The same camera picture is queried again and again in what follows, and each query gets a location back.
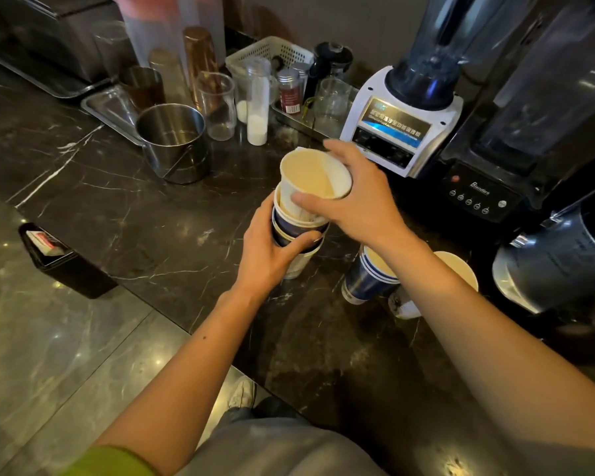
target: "person's left hand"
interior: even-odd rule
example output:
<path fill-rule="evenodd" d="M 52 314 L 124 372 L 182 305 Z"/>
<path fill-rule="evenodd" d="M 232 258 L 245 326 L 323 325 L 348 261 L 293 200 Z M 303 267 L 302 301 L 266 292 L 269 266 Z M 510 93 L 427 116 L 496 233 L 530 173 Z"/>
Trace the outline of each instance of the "person's left hand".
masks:
<path fill-rule="evenodd" d="M 278 247 L 271 234 L 273 194 L 271 192 L 258 207 L 245 232 L 238 278 L 233 286 L 260 301 L 280 283 L 293 259 L 322 236 L 312 230 L 303 233 L 288 246 Z"/>

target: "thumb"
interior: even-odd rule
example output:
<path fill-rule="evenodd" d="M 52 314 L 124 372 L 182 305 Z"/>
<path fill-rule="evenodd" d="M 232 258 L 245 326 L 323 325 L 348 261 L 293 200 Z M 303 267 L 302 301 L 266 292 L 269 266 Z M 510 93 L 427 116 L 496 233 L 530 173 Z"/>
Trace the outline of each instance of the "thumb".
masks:
<path fill-rule="evenodd" d="M 291 195 L 291 200 L 304 210 L 309 211 L 311 214 L 317 214 L 331 219 L 331 204 L 335 203 L 335 200 L 321 199 L 317 195 L 312 193 L 295 192 Z"/>
<path fill-rule="evenodd" d="M 305 232 L 292 240 L 291 243 L 282 248 L 282 257 L 286 264 L 290 264 L 305 248 L 312 246 L 316 241 L 322 238 L 322 234 L 316 230 Z"/>

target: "green sleeve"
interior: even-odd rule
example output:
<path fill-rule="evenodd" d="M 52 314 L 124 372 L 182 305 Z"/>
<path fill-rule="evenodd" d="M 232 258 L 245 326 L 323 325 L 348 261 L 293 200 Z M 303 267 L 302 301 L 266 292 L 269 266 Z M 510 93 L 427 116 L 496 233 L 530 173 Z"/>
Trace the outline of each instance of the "green sleeve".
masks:
<path fill-rule="evenodd" d="M 149 465 L 124 449 L 110 446 L 90 448 L 61 476 L 157 476 Z"/>

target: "pink lid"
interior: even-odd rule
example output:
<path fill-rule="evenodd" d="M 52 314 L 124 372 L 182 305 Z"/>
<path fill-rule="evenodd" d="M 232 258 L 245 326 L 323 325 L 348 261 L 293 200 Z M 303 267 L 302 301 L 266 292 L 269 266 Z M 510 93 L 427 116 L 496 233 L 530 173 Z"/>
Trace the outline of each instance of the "pink lid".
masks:
<path fill-rule="evenodd" d="M 176 0 L 117 0 L 124 16 L 144 21 L 167 21 L 178 14 Z"/>

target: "stainless steel box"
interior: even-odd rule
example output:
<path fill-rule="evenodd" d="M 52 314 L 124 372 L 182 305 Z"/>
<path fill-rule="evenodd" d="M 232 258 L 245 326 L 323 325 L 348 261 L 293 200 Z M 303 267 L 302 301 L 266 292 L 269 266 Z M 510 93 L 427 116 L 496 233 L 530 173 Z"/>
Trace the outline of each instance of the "stainless steel box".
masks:
<path fill-rule="evenodd" d="M 90 30 L 121 19 L 111 0 L 0 0 L 0 12 L 27 49 L 89 82 L 105 77 Z"/>

